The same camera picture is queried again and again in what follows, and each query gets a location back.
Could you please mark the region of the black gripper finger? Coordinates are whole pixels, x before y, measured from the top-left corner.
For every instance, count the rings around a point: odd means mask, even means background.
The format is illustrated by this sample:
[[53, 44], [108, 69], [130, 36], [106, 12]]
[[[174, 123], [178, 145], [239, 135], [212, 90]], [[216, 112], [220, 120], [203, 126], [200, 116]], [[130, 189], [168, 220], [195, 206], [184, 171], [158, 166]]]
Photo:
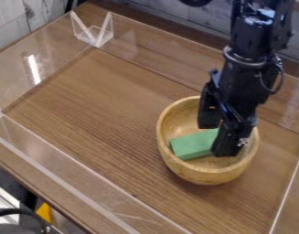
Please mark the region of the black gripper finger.
[[211, 89], [205, 86], [201, 90], [199, 110], [197, 110], [197, 127], [200, 129], [213, 129], [220, 125], [220, 111], [217, 109], [217, 101], [211, 93]]
[[255, 117], [247, 118], [243, 122], [224, 120], [211, 146], [212, 154], [216, 157], [236, 156], [240, 149], [248, 143], [249, 134], [255, 126]]

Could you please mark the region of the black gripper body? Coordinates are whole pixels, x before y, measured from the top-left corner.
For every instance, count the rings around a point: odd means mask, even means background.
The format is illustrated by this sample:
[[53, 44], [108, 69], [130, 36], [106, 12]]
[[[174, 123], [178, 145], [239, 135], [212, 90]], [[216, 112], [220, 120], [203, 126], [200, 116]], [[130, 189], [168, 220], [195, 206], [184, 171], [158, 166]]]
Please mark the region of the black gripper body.
[[247, 58], [231, 47], [223, 49], [221, 70], [212, 69], [204, 85], [217, 101], [220, 120], [243, 122], [256, 118], [256, 108], [275, 95], [283, 84], [281, 60], [276, 54]]

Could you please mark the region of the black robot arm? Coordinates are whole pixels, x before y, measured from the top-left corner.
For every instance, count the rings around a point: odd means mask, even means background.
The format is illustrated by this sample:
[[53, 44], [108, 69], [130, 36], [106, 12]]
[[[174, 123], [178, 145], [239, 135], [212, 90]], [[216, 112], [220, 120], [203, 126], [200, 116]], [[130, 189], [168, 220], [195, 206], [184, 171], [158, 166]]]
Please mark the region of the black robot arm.
[[232, 0], [231, 37], [224, 64], [212, 69], [200, 93], [197, 127], [216, 128], [211, 153], [235, 156], [256, 126], [256, 108], [284, 81], [277, 52], [292, 37], [295, 0]]

